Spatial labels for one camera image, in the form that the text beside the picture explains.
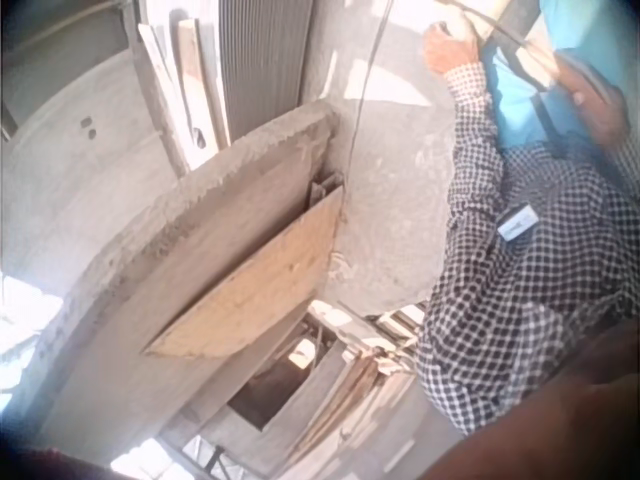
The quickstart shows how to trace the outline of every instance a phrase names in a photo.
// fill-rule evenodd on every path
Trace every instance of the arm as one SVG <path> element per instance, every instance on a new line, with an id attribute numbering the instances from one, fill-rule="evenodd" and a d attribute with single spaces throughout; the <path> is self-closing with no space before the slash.
<path id="1" fill-rule="evenodd" d="M 496 147 L 491 95 L 479 62 L 457 67 L 445 78 L 456 104 L 448 237 L 453 240 L 463 230 L 467 239 L 471 236 L 480 243 L 496 231 L 502 204 L 503 159 Z"/>
<path id="2" fill-rule="evenodd" d="M 424 39 L 425 62 L 430 70 L 444 76 L 456 108 L 445 276 L 447 270 L 459 269 L 463 262 L 473 265 L 477 249 L 493 238 L 502 207 L 504 165 L 496 147 L 491 95 L 475 33 L 470 26 L 466 31 L 464 40 L 457 40 L 434 25 Z"/>
<path id="3" fill-rule="evenodd" d="M 594 69 L 598 90 L 564 56 L 556 56 L 558 82 L 567 90 L 594 143 L 602 147 L 610 165 L 616 167 L 624 189 L 636 201 L 640 199 L 640 161 L 638 161 L 638 125 L 629 122 L 627 102 L 622 92 L 609 84 Z"/>

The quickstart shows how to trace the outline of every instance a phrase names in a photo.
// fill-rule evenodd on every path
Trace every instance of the name badge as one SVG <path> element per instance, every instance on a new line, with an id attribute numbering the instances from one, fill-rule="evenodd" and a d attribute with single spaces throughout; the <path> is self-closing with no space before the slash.
<path id="1" fill-rule="evenodd" d="M 498 233 L 507 242 L 514 238 L 518 238 L 524 232 L 536 225 L 540 219 L 531 205 L 525 205 L 512 215 L 508 215 L 500 225 L 498 225 Z"/>

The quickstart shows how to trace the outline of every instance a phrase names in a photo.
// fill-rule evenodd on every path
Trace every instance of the concrete beam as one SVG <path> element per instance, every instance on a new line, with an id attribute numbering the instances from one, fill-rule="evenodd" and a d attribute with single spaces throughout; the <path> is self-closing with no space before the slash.
<path id="1" fill-rule="evenodd" d="M 304 211 L 334 122 L 323 103 L 290 112 L 140 213 L 65 298 L 6 420 L 34 444 L 98 464 L 156 435 L 223 360 L 141 352 Z"/>

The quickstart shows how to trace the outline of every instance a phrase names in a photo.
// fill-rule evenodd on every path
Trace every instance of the hand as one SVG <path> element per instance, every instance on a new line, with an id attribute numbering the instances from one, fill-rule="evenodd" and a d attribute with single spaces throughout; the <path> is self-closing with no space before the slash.
<path id="1" fill-rule="evenodd" d="M 605 87 L 608 99 L 602 98 L 589 81 L 569 65 L 561 55 L 556 55 L 558 82 L 567 89 L 589 129 L 593 141 L 605 148 L 615 147 L 629 133 L 626 102 L 620 90 L 597 72 L 599 83 Z"/>
<path id="2" fill-rule="evenodd" d="M 445 32 L 441 24 L 431 25 L 424 34 L 427 67 L 442 75 L 462 65 L 478 62 L 478 39 L 473 27 L 469 27 L 468 32 L 463 40 L 458 40 Z"/>

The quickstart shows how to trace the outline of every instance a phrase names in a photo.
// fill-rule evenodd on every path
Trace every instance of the checkered shirt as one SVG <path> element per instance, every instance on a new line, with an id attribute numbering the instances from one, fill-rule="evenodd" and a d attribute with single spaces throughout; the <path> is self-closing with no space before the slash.
<path id="1" fill-rule="evenodd" d="M 563 139 L 561 155 L 546 143 L 500 152 L 482 64 L 446 80 L 455 173 L 417 370 L 431 401 L 469 434 L 540 387 L 606 320 L 639 317 L 640 168 L 631 138 L 604 159 L 577 136 Z M 605 179 L 603 160 L 622 183 Z M 539 223 L 506 242 L 501 217 L 526 204 Z"/>

